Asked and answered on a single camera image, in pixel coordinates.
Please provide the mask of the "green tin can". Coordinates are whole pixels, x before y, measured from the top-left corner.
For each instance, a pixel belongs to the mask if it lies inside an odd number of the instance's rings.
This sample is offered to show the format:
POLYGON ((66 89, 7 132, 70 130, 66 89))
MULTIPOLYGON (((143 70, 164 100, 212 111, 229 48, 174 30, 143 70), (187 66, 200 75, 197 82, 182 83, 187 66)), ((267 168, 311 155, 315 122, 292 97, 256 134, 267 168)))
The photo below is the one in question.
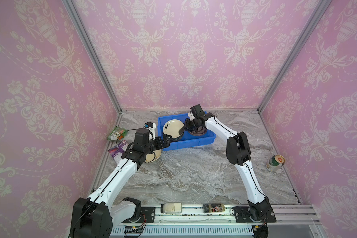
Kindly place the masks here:
POLYGON ((285 164, 285 158, 282 155, 274 155, 268 160, 266 164, 266 169, 270 172, 276 172, 284 164, 285 164))

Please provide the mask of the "blue plastic bin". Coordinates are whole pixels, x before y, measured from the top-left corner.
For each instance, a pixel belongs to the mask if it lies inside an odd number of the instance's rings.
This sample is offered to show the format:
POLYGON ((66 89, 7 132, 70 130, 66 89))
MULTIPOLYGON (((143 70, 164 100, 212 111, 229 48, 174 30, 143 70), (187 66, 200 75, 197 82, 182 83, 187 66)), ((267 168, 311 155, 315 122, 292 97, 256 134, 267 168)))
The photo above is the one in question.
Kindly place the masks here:
MULTIPOLYGON (((162 116, 158 118, 158 126, 157 131, 158 135, 161 136, 164 125, 170 120, 179 120, 184 122, 187 119, 187 114, 177 114, 172 116, 162 116)), ((212 131, 207 131, 204 135, 197 136, 191 135, 189 132, 184 132, 183 137, 176 142, 171 142, 168 148, 163 149, 163 151, 170 151, 170 150, 177 150, 177 149, 184 149, 184 148, 191 148, 196 146, 203 146, 212 144, 216 139, 215 133, 212 131)))

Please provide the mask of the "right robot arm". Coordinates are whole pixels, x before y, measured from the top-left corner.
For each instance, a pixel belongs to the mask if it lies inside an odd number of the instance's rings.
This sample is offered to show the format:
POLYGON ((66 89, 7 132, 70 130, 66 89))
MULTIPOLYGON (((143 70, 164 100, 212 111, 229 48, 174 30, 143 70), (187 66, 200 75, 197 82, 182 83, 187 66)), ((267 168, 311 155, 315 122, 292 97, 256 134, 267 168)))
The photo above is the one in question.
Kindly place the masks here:
POLYGON ((263 193, 251 162, 251 149, 246 133, 230 129, 212 113, 198 104, 190 108, 183 130, 197 132, 207 129, 226 143, 227 160, 237 169, 247 193, 251 219, 255 222, 276 222, 269 198, 263 193))

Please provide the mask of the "white jar on rail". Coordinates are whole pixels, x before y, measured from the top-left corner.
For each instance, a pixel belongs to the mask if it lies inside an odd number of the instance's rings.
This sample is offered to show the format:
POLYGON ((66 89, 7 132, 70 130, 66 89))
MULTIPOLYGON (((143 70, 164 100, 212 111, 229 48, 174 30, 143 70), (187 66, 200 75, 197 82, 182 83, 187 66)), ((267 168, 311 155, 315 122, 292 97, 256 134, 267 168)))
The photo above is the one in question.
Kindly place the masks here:
POLYGON ((182 204, 181 203, 164 203, 160 207, 160 212, 162 214, 180 214, 182 213, 182 204))

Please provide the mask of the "purple snack packet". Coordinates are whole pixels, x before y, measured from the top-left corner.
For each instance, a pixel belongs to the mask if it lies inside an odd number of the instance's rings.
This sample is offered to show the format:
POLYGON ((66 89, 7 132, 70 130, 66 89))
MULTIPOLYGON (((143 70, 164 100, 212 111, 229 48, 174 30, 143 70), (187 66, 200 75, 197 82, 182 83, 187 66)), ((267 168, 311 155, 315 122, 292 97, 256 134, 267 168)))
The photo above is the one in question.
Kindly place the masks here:
POLYGON ((111 149, 107 150, 107 152, 111 155, 114 161, 118 164, 122 158, 122 154, 127 150, 128 143, 123 140, 119 142, 116 146, 112 147, 111 149))

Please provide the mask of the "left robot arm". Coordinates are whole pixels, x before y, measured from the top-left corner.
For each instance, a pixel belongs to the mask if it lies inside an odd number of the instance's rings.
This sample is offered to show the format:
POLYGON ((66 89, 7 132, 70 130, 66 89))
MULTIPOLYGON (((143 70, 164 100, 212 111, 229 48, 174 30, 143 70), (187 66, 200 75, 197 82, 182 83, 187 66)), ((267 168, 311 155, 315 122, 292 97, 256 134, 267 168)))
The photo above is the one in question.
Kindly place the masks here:
POLYGON ((73 205, 70 238, 108 238, 114 226, 140 217, 141 202, 125 198, 114 206, 118 194, 146 161, 148 154, 170 146, 172 136, 154 136, 148 128, 136 130, 135 138, 122 154, 118 166, 88 198, 73 205))

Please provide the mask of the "green snack packet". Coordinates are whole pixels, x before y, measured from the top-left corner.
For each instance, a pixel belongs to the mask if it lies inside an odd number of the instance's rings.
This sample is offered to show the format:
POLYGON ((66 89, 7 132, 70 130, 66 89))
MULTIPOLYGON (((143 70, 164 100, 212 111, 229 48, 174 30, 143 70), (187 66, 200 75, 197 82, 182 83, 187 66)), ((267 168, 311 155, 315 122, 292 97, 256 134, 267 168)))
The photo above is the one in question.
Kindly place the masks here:
POLYGON ((113 131, 107 137, 108 140, 119 140, 124 138, 128 133, 128 130, 120 127, 115 127, 113 131))

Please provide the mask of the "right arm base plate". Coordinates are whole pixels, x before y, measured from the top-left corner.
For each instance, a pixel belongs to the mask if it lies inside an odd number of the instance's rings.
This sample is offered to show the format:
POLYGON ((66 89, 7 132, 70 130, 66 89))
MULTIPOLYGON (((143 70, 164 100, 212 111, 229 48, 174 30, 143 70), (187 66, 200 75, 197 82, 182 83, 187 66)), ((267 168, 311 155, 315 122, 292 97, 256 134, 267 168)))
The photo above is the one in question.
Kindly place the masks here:
POLYGON ((275 223, 277 222, 273 208, 260 214, 257 209, 248 206, 235 206, 232 208, 237 223, 275 223))

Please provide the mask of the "aluminium front rail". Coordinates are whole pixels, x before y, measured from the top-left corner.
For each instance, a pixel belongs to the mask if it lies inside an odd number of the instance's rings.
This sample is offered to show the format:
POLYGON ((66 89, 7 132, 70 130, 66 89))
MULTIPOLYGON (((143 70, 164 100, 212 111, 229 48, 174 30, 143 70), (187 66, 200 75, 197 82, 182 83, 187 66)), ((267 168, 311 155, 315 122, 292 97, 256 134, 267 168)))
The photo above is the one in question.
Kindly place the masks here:
POLYGON ((154 223, 124 222, 113 227, 111 238, 325 238, 326 231, 310 205, 273 205, 275 223, 237 223, 232 208, 204 213, 202 205, 182 205, 180 214, 162 214, 154 223))

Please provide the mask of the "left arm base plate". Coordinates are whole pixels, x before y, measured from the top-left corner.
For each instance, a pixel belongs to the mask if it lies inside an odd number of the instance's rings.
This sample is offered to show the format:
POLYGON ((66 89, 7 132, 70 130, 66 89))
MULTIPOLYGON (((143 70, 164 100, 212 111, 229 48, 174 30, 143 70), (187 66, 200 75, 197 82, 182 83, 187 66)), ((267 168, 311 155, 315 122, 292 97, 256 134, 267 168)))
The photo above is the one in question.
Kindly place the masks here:
POLYGON ((143 223, 144 221, 146 223, 154 223, 155 221, 155 213, 156 213, 156 207, 154 206, 143 206, 141 207, 140 210, 140 216, 136 220, 137 223, 143 223))

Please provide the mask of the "dark spice jar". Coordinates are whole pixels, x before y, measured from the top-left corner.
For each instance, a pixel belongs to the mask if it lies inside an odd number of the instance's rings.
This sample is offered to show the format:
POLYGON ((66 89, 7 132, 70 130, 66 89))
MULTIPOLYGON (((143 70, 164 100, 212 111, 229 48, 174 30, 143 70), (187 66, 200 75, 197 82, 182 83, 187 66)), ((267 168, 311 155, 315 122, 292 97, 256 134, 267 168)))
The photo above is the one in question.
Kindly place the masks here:
POLYGON ((222 203, 207 203, 203 205, 204 213, 225 212, 225 205, 222 203))

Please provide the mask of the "brown tinted glass plate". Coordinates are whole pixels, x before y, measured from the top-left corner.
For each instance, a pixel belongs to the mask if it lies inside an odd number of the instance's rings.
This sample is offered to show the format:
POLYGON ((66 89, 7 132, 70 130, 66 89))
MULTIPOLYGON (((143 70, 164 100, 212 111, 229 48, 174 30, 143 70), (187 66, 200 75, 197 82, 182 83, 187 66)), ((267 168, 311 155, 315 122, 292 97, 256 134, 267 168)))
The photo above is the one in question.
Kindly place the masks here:
POLYGON ((198 127, 197 129, 190 131, 189 134, 191 134, 193 136, 202 136, 202 135, 205 135, 206 132, 207 132, 207 128, 198 127))

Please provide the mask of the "cream round plate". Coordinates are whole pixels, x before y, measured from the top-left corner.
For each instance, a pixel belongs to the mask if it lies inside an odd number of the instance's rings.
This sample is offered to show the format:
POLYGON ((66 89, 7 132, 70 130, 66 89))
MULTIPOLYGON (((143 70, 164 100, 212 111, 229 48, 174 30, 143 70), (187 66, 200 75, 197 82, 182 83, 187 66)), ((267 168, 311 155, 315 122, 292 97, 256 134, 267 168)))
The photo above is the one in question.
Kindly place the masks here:
POLYGON ((160 158, 162 150, 155 150, 151 154, 147 154, 145 163, 152 163, 160 158))

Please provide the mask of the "white plate black accent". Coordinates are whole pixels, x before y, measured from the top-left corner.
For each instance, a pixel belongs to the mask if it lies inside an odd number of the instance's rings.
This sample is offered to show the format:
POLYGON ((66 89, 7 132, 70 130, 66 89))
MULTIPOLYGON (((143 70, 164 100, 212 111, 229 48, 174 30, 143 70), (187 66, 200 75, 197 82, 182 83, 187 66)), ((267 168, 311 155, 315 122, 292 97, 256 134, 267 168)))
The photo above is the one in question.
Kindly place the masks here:
POLYGON ((163 126, 163 133, 170 135, 172 137, 172 141, 178 141, 183 137, 183 127, 184 124, 182 121, 176 119, 169 120, 163 126))

